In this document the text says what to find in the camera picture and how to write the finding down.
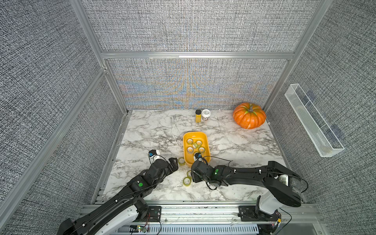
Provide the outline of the grey clear tape roll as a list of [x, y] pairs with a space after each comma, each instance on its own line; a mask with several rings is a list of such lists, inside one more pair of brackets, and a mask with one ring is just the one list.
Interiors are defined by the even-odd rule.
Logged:
[[194, 148], [191, 147], [191, 146], [189, 146], [189, 147], [187, 148], [187, 152], [188, 152], [189, 154], [193, 153], [193, 152], [194, 152]]

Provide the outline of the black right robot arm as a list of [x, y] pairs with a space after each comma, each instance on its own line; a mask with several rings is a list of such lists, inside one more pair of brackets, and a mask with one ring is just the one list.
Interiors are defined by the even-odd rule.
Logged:
[[301, 206], [299, 188], [291, 184], [292, 182], [300, 183], [300, 176], [275, 161], [269, 161], [268, 165], [252, 168], [226, 165], [212, 167], [205, 162], [195, 161], [191, 170], [195, 183], [204, 181], [217, 188], [230, 185], [264, 187], [280, 203], [290, 207]]

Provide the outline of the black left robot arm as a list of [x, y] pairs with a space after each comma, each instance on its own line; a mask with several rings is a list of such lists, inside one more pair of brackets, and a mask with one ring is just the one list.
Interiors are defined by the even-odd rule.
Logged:
[[155, 160], [149, 169], [132, 178], [115, 196], [87, 215], [66, 219], [58, 229], [59, 235], [104, 235], [119, 225], [121, 218], [144, 219], [149, 206], [144, 197], [150, 195], [159, 183], [178, 170], [178, 159]]

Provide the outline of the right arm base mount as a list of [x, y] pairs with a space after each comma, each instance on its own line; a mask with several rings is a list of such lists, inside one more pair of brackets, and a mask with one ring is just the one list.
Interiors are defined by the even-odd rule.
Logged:
[[282, 216], [278, 208], [281, 206], [281, 202], [267, 193], [259, 196], [255, 205], [239, 206], [238, 217], [243, 222], [271, 222], [279, 226]]

